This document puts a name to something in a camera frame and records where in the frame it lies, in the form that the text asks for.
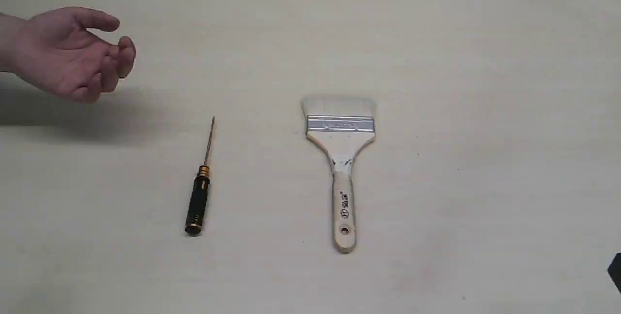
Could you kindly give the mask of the person's bare hand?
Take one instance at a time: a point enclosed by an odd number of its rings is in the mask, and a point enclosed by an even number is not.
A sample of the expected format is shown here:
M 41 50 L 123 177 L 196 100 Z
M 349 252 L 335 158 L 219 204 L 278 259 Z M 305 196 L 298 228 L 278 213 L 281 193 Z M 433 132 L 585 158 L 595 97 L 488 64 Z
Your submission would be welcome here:
M 130 37 L 110 43 L 93 30 L 117 31 L 120 20 L 89 7 L 62 7 L 24 20 L 14 53 L 14 75 L 68 101 L 92 104 L 133 70 Z

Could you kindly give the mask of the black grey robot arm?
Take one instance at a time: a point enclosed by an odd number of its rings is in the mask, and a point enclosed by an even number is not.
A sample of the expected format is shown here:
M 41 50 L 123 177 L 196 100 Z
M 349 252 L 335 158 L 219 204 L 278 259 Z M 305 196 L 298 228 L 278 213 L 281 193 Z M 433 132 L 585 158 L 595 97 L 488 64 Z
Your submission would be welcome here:
M 611 278 L 611 281 L 615 285 L 615 288 L 618 292 L 621 292 L 621 253 L 618 252 L 615 254 L 612 259 L 610 265 L 607 268 L 608 275 Z

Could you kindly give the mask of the person's forearm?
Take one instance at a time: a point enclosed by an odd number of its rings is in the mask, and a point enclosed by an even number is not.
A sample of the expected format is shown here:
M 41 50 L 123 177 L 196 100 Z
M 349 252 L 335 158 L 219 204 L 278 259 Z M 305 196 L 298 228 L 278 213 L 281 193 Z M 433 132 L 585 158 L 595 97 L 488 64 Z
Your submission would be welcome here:
M 21 18 L 0 14 L 0 71 L 3 73 L 14 73 L 14 53 L 23 24 Z

